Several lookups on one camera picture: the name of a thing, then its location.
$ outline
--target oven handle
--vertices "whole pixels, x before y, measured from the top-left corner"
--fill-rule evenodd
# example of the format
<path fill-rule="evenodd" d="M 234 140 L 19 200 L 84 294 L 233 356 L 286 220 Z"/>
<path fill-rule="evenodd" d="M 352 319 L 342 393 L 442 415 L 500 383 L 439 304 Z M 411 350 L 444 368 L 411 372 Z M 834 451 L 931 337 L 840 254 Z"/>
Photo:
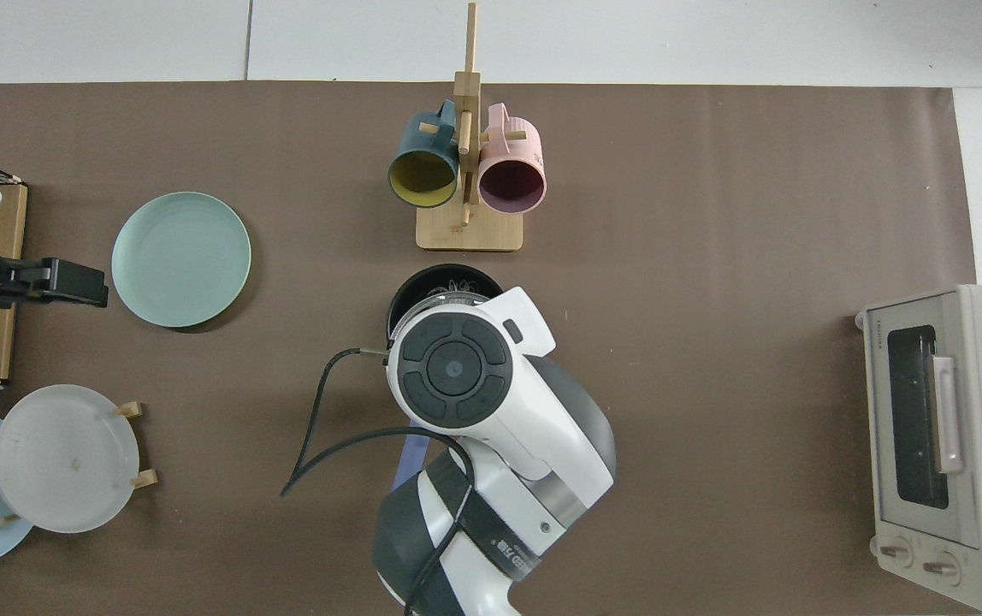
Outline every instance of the oven handle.
<path fill-rule="evenodd" d="M 932 451 L 936 456 L 936 471 L 951 475 L 963 471 L 955 358 L 926 355 L 925 370 L 932 386 Z"/>

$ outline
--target light green plate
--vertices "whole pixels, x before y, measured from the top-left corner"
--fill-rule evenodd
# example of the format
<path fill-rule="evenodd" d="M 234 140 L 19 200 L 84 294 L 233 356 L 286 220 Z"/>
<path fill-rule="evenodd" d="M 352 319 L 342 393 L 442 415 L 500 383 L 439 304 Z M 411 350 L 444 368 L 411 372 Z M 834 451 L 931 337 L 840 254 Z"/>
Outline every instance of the light green plate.
<path fill-rule="evenodd" d="M 251 242 L 240 216 L 201 192 L 172 192 L 140 207 L 111 253 L 123 304 L 167 328 L 216 317 L 240 295 L 249 269 Z"/>

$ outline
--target wooden base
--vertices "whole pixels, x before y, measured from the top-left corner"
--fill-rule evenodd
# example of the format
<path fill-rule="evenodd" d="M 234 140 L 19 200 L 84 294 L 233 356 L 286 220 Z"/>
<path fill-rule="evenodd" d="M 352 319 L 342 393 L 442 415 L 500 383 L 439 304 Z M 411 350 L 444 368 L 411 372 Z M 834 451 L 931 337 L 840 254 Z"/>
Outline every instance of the wooden base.
<path fill-rule="evenodd" d="M 524 240 L 522 215 L 500 214 L 486 205 L 469 206 L 457 191 L 449 203 L 416 211 L 416 243 L 424 250 L 513 252 Z"/>

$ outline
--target oven knob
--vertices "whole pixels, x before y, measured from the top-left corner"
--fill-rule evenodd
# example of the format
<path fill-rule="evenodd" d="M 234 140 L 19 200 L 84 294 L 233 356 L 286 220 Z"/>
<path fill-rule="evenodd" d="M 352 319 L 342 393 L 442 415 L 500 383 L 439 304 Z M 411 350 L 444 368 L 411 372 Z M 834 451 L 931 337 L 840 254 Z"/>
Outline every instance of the oven knob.
<path fill-rule="evenodd" d="M 941 551 L 936 562 L 926 562 L 924 568 L 926 572 L 933 574 L 933 576 L 940 576 L 952 586 L 957 586 L 963 581 L 963 573 L 961 573 L 959 561 L 955 560 L 955 557 L 951 553 L 946 553 L 946 551 Z"/>
<path fill-rule="evenodd" d="M 887 558 L 893 558 L 901 566 L 913 565 L 913 549 L 909 546 L 909 542 L 901 537 L 891 538 L 890 542 L 883 546 L 878 544 L 877 537 L 873 538 L 871 554 L 875 554 L 877 557 L 882 554 Z"/>

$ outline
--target toaster oven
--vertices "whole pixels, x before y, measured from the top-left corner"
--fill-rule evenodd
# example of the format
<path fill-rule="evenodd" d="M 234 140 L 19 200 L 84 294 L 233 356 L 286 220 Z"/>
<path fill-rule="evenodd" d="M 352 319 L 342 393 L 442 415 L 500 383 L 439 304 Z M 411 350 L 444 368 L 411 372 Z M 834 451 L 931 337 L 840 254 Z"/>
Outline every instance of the toaster oven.
<path fill-rule="evenodd" d="M 982 611 L 982 286 L 870 305 L 875 536 L 886 571 Z"/>

